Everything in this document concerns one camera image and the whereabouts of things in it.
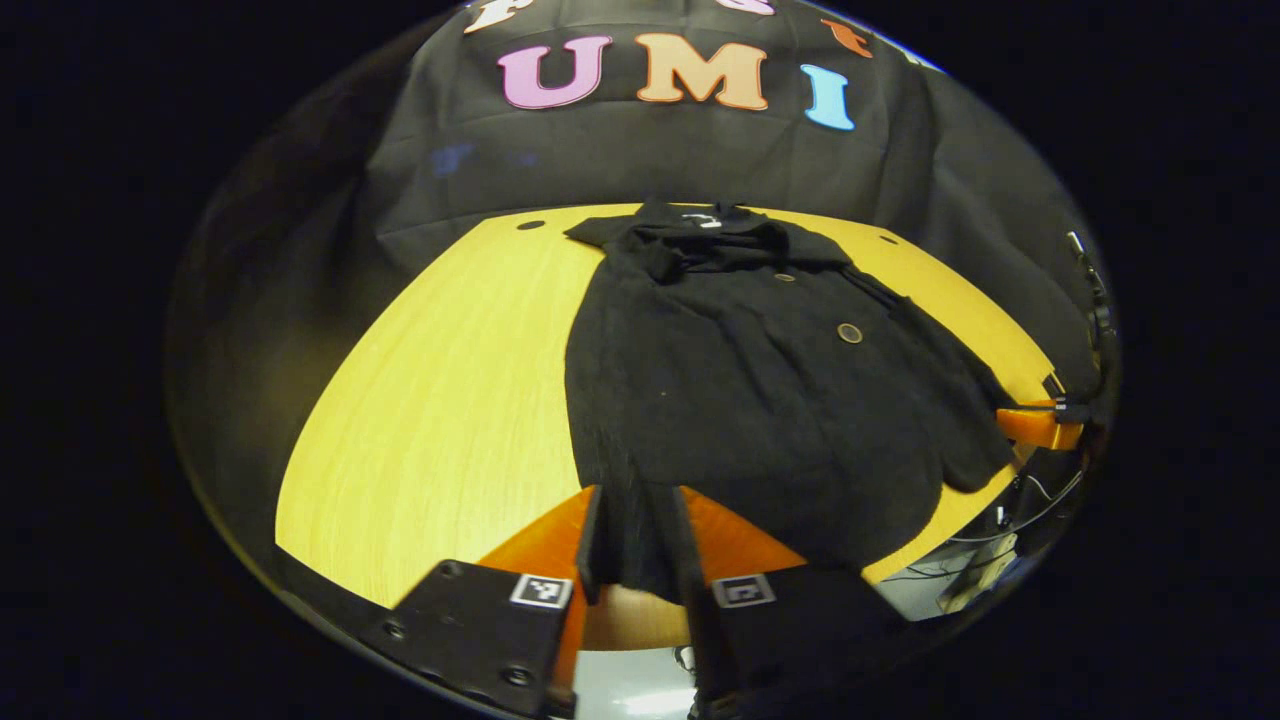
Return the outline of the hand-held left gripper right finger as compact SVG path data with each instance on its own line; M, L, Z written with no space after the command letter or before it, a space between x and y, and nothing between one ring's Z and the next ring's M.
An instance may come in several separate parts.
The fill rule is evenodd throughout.
M909 621L860 573L814 562L687 487L672 561L700 719L792 719L902 656Z

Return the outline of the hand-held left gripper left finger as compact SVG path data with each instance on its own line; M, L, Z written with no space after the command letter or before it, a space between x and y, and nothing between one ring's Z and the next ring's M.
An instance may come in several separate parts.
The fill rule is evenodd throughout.
M503 717L572 717L586 610L599 600L603 506L590 486L480 561L442 560L360 639Z

